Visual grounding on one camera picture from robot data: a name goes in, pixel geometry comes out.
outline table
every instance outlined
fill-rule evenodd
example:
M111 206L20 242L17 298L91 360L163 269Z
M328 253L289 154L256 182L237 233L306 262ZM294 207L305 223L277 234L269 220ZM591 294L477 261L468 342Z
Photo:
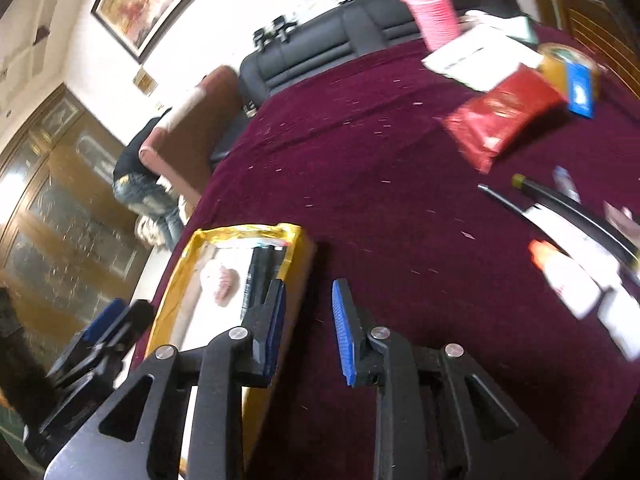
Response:
M292 222L318 244L250 478L371 478L375 395L341 375L335 278L347 278L356 303L414 344L461 344L575 478L638 392L640 364L622 357L595 313L574 319L530 262L527 245L539 233L476 185L526 204L511 175L552 186L561 164L592 210L607 200L638 211L640 103L606 76L592 120L551 114L480 175L441 126L474 92L424 69L425 54L421 41L405 43L269 99L216 169L172 258L203 226Z

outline orange bottle cap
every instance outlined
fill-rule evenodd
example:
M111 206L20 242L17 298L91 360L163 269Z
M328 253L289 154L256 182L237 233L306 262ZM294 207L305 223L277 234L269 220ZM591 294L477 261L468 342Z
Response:
M532 240L529 244L529 251L531 252L531 261L540 270L544 270L549 258L558 254L559 251L555 246L549 242L540 242L538 240Z

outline person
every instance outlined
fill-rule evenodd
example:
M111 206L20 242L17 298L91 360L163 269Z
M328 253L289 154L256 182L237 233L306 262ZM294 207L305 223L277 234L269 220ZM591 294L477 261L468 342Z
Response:
M113 170L113 195L134 213L155 221L165 245L173 251L184 229L178 201L158 184L159 175L142 164L138 156L140 146L168 111L151 119L123 150Z

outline red snack package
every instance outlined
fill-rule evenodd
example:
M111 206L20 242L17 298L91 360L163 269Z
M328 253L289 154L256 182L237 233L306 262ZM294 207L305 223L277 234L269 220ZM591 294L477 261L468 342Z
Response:
M494 89L459 107L444 125L466 160L488 173L493 158L526 124L564 102L564 96L538 72L520 65Z

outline black leather sofa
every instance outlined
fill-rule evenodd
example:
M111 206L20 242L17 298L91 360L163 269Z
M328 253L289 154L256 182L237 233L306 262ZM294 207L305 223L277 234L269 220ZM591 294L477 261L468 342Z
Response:
M501 18L519 16L516 0L452 0L458 15L471 9ZM420 38L407 6L400 0L348 0L303 23L288 43L271 41L240 65L245 104L259 108L272 95L307 77L369 52Z

